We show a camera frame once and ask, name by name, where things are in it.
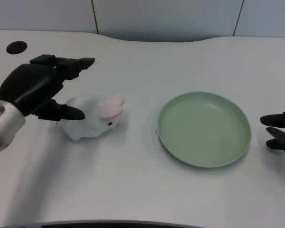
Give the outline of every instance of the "white table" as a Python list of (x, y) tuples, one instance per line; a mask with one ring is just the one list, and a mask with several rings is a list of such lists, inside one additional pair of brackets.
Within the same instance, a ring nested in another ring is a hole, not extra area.
[[(10, 55), (17, 40), (28, 48)], [(214, 38), (146, 43), (70, 32), (0, 31), (0, 84), (41, 54), (94, 57), (55, 99), (120, 93), (121, 124), (73, 143), (56, 122), (27, 118), (0, 153), (0, 227), (128, 219), (207, 228), (285, 228), (285, 152), (265, 147), (259, 118), (285, 111), (285, 39)], [(159, 144), (156, 119), (169, 99), (212, 92), (236, 103), (252, 128), (250, 150), (221, 169), (180, 163)]]

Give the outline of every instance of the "plate rim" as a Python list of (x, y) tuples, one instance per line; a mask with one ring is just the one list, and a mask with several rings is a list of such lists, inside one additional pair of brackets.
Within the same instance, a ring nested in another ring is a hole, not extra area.
[[(224, 164), (219, 164), (219, 165), (212, 165), (212, 166), (202, 166), (202, 165), (197, 165), (197, 164), (193, 164), (193, 163), (189, 163), (187, 161), (184, 161), (182, 159), (180, 159), (179, 157), (177, 157), (175, 154), (173, 154), (169, 149), (168, 147), (165, 145), (165, 143), (162, 141), (162, 136), (161, 136), (161, 133), (160, 133), (160, 130), (159, 130), (159, 120), (160, 120), (160, 117), (162, 115), (162, 112), (164, 110), (164, 108), (170, 103), (172, 102), (174, 99), (177, 99), (178, 97), (180, 96), (184, 96), (184, 95), (188, 95), (188, 94), (207, 94), (207, 95), (215, 95), (215, 96), (218, 96), (218, 97), (221, 97), (225, 100), (227, 100), (228, 102), (232, 103), (233, 105), (235, 105), (241, 112), (242, 114), (244, 115), (244, 117), (246, 118), (247, 122), (248, 122), (248, 128), (249, 128), (249, 139), (248, 139), (248, 143), (246, 144), (246, 146), (243, 148), (241, 154), (239, 154), (238, 157), (236, 157), (235, 159), (229, 161), (229, 162), (226, 162)], [(195, 167), (199, 167), (199, 168), (218, 168), (218, 167), (222, 167), (222, 166), (226, 166), (226, 165), (229, 165), (233, 162), (235, 162), (236, 160), (238, 160), (239, 158), (241, 158), (244, 154), (246, 154), (249, 150), (249, 147), (250, 147), (250, 144), (251, 144), (251, 139), (252, 139), (252, 130), (251, 130), (251, 125), (250, 125), (250, 122), (246, 116), (246, 114), (243, 112), (243, 110), (238, 106), (236, 105), (234, 102), (232, 102), (231, 100), (223, 97), (223, 96), (220, 96), (220, 95), (217, 95), (217, 94), (214, 94), (214, 93), (209, 93), (209, 92), (202, 92), (202, 91), (196, 91), (196, 92), (188, 92), (188, 93), (184, 93), (184, 94), (180, 94), (180, 95), (177, 95), (175, 97), (173, 97), (172, 99), (170, 99), (168, 102), (165, 103), (165, 105), (161, 108), (160, 112), (159, 112), (159, 115), (158, 115), (158, 118), (157, 118), (157, 133), (158, 133), (158, 137), (160, 139), (160, 142), (163, 144), (163, 146), (165, 147), (165, 149), (171, 154), (173, 155), (175, 158), (177, 158), (178, 160), (186, 163), (186, 164), (189, 164), (189, 165), (192, 165), (192, 166), (195, 166)]]

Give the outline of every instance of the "white wall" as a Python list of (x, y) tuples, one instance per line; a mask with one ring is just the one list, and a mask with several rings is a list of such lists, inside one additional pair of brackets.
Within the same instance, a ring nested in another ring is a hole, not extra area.
[(93, 0), (99, 34), (136, 41), (232, 36), (242, 0)]
[(285, 37), (285, 0), (245, 0), (235, 35)]
[(96, 33), (91, 0), (0, 0), (0, 29)]
[[(99, 33), (125, 40), (232, 36), (242, 0), (93, 0)], [(0, 29), (97, 33), (92, 0), (0, 0)], [(285, 0), (245, 0), (236, 36), (285, 37)]]

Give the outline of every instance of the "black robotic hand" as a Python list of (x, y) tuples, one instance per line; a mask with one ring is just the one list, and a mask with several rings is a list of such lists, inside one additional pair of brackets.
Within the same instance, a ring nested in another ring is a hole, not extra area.
[(30, 64), (17, 67), (2, 83), (0, 100), (13, 104), (24, 115), (34, 114), (39, 119), (60, 121), (82, 120), (84, 113), (66, 104), (59, 105), (52, 99), (65, 80), (73, 80), (89, 68), (94, 58), (58, 58), (41, 55)]
[(268, 148), (285, 151), (285, 133), (274, 128), (285, 127), (285, 112), (282, 114), (262, 116), (260, 121), (263, 125), (270, 126), (267, 127), (267, 131), (274, 137), (274, 139), (266, 142)]

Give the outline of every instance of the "wall seam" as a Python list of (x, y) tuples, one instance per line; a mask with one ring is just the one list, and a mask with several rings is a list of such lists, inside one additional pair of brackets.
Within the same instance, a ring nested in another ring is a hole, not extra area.
[(235, 25), (235, 29), (234, 29), (234, 32), (233, 32), (233, 36), (235, 36), (235, 32), (236, 32), (236, 29), (237, 29), (237, 25), (238, 25), (238, 22), (239, 22), (239, 18), (240, 18), (242, 7), (243, 7), (244, 3), (245, 3), (245, 0), (242, 0), (242, 5), (241, 5), (240, 11), (239, 11), (239, 15), (238, 15), (238, 18), (237, 18), (237, 21), (236, 21), (236, 25)]
[(96, 13), (95, 13), (95, 7), (94, 7), (94, 1), (91, 0), (91, 2), (92, 2), (92, 9), (93, 9), (93, 14), (94, 14), (94, 20), (95, 20), (96, 30), (97, 30), (97, 34), (99, 34), (98, 25), (97, 25), (97, 19), (96, 19)]

